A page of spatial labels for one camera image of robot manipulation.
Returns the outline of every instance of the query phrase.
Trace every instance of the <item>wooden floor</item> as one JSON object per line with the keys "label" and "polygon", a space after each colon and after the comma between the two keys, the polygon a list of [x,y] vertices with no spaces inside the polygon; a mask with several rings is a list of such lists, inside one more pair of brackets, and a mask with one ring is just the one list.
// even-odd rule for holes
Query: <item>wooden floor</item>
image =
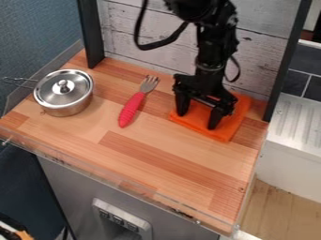
{"label": "wooden floor", "polygon": [[321,239],[321,204],[256,180],[241,230],[263,240]]}

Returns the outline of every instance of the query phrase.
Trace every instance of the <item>fork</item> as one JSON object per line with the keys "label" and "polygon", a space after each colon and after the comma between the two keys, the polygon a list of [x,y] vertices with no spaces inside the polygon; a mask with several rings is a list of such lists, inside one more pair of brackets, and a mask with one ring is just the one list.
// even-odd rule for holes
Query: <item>fork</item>
{"label": "fork", "polygon": [[126,127],[131,122],[145,96],[155,89],[159,81],[159,78],[155,76],[147,75],[145,77],[140,91],[130,98],[119,115],[118,124],[121,128]]}

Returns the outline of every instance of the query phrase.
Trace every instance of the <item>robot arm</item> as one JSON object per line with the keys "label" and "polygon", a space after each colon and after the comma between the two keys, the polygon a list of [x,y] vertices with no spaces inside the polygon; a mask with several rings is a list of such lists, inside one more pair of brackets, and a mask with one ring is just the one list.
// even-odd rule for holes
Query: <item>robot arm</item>
{"label": "robot arm", "polygon": [[[230,0],[164,0],[165,5],[184,22],[166,39],[148,44],[139,43],[140,29],[148,0],[143,0],[142,10],[134,29],[134,42],[140,50],[152,50],[176,41],[189,23],[197,29],[199,53],[195,59],[194,76],[176,74],[174,92],[178,115],[187,113],[191,99],[212,107],[208,128],[214,129],[226,116],[233,114],[237,98],[222,85],[225,78],[235,82],[240,76],[240,66],[232,56],[237,51],[237,12]],[[239,69],[233,80],[225,75],[227,61]]]}

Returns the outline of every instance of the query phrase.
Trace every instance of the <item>wire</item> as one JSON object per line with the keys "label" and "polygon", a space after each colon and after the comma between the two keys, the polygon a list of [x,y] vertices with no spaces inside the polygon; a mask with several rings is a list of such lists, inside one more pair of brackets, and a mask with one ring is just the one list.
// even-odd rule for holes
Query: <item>wire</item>
{"label": "wire", "polygon": [[157,49],[157,48],[160,48],[160,47],[163,47],[163,46],[166,46],[166,45],[168,45],[170,43],[175,42],[179,38],[180,34],[182,32],[184,32],[184,30],[189,25],[188,22],[183,22],[175,30],[175,32],[171,36],[169,36],[168,38],[160,40],[160,41],[156,41],[156,42],[147,43],[147,44],[140,44],[139,43],[139,36],[140,36],[141,27],[142,27],[143,19],[144,19],[144,16],[145,16],[145,12],[146,12],[146,9],[147,9],[147,6],[148,6],[148,1],[149,0],[144,0],[143,1],[142,9],[141,9],[141,12],[140,12],[140,14],[138,16],[137,22],[135,24],[134,35],[133,35],[134,36],[134,42],[135,42],[137,48],[139,48],[140,50],[143,50],[143,51]]}
{"label": "wire", "polygon": [[229,83],[234,83],[234,82],[236,82],[238,79],[239,79],[239,77],[240,77],[240,75],[241,75],[241,67],[240,67],[240,64],[239,64],[239,62],[236,60],[236,58],[234,57],[234,56],[231,56],[231,61],[232,61],[232,63],[234,63],[234,65],[235,66],[237,66],[237,69],[238,69],[238,73],[237,73],[237,75],[236,75],[236,77],[234,78],[234,79],[232,79],[232,80],[230,80],[227,76],[226,76],[226,73],[225,73],[225,80],[227,80]]}

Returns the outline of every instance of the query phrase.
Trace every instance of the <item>white wood panel wall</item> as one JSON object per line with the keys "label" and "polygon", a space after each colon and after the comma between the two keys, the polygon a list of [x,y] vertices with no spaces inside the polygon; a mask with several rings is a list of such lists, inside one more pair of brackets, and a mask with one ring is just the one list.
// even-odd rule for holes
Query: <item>white wood panel wall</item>
{"label": "white wood panel wall", "polygon": [[321,10],[321,0],[313,0],[303,29],[312,31],[312,32],[314,31],[317,19],[319,18],[319,15],[320,15],[320,10]]}
{"label": "white wood panel wall", "polygon": [[[284,49],[297,14],[299,0],[234,0],[240,23],[236,54],[242,67],[241,78],[228,83],[255,98],[267,99],[275,81]],[[192,74],[197,54],[195,28],[191,24],[180,39],[166,47],[142,52],[133,43],[133,28],[142,0],[99,0],[99,13],[107,56],[173,74]],[[167,11],[162,0],[150,0],[142,27],[141,42],[170,35],[181,24]],[[233,65],[227,69],[236,74]]]}

